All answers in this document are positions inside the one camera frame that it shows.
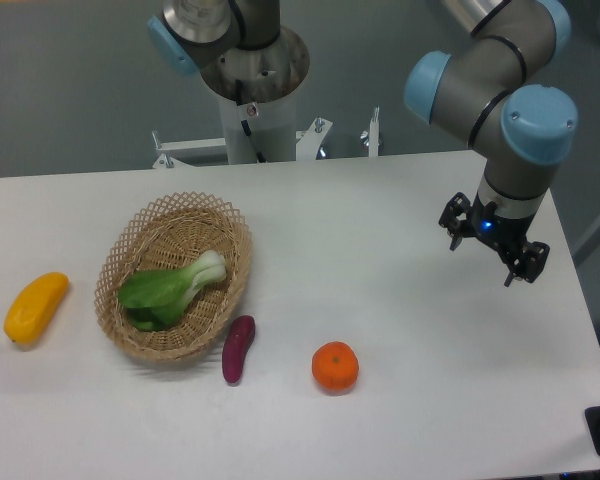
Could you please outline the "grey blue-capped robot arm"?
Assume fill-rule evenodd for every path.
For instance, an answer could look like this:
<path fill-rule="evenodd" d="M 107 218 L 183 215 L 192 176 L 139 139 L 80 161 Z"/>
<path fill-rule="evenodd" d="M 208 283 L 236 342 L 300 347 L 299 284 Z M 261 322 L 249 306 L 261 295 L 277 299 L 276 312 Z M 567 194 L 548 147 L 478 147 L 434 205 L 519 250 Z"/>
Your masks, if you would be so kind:
<path fill-rule="evenodd" d="M 439 223 L 453 245 L 474 238 L 510 280 L 535 281 L 549 247 L 527 231 L 568 156 L 578 111 L 559 89 L 530 82 L 558 55 L 571 22 L 557 1 L 449 1 L 474 39 L 464 54 L 424 55 L 403 99 L 422 121 L 463 141 L 486 166 L 474 198 L 455 195 Z M 303 40 L 276 1 L 167 1 L 147 23 L 156 50 L 183 76 L 200 75 L 219 102 L 233 164 L 314 159 L 295 131 L 293 96 L 309 70 Z"/>

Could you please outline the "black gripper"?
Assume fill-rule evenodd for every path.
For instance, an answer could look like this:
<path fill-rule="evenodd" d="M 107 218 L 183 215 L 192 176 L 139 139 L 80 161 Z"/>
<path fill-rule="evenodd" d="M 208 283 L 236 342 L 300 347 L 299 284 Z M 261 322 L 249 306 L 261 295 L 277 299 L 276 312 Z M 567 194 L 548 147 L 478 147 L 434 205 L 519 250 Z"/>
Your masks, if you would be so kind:
<path fill-rule="evenodd" d="M 491 203 L 485 205 L 476 199 L 471 206 L 469 199 L 457 192 L 445 205 L 438 223 L 451 238 L 451 251 L 463 239 L 472 237 L 494 250 L 508 268 L 504 286 L 509 287 L 514 280 L 534 283 L 548 260 L 547 244 L 526 239 L 533 218 L 533 215 L 513 219 L 498 216 Z"/>

